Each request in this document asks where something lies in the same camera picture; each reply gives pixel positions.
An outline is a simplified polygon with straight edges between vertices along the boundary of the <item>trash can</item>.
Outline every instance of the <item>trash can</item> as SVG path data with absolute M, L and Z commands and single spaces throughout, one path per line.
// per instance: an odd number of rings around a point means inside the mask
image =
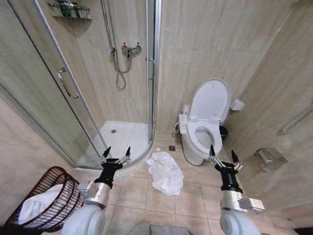
M 220 126 L 220 134 L 221 134 L 222 140 L 224 140 L 228 134 L 227 129 L 223 126 Z

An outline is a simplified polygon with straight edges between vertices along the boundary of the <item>laundry basket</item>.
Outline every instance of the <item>laundry basket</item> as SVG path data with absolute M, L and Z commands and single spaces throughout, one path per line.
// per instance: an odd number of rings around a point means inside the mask
M 54 185 L 62 184 L 62 189 L 54 201 L 38 216 L 26 223 L 18 224 L 23 202 L 40 193 L 46 192 Z M 51 167 L 26 196 L 18 208 L 6 221 L 7 231 L 32 230 L 38 232 L 54 232 L 62 228 L 66 219 L 83 205 L 83 198 L 77 191 L 78 181 L 59 166 Z

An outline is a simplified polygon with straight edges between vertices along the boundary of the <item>shower drain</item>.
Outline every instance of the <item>shower drain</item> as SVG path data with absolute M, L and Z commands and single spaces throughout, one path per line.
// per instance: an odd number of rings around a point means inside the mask
M 175 145 L 169 145 L 168 146 L 168 151 L 175 152 Z

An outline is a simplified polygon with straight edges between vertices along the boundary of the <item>toilet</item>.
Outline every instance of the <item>toilet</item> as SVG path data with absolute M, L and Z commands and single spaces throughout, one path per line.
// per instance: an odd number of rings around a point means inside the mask
M 199 166 L 209 156 L 211 144 L 215 155 L 222 149 L 220 123 L 230 106 L 230 90 L 220 79 L 210 79 L 197 90 L 190 110 L 179 115 L 179 131 L 186 160 Z

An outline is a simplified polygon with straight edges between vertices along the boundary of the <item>shower enclosure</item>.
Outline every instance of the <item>shower enclosure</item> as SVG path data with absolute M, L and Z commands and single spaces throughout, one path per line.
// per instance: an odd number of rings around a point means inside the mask
M 101 169 L 106 148 L 121 158 L 130 146 L 123 171 L 135 169 L 154 139 L 161 0 L 59 2 L 0 3 L 7 22 L 0 26 L 1 98 L 74 167 Z M 119 89 L 116 75 L 129 65 L 125 44 L 141 53 Z

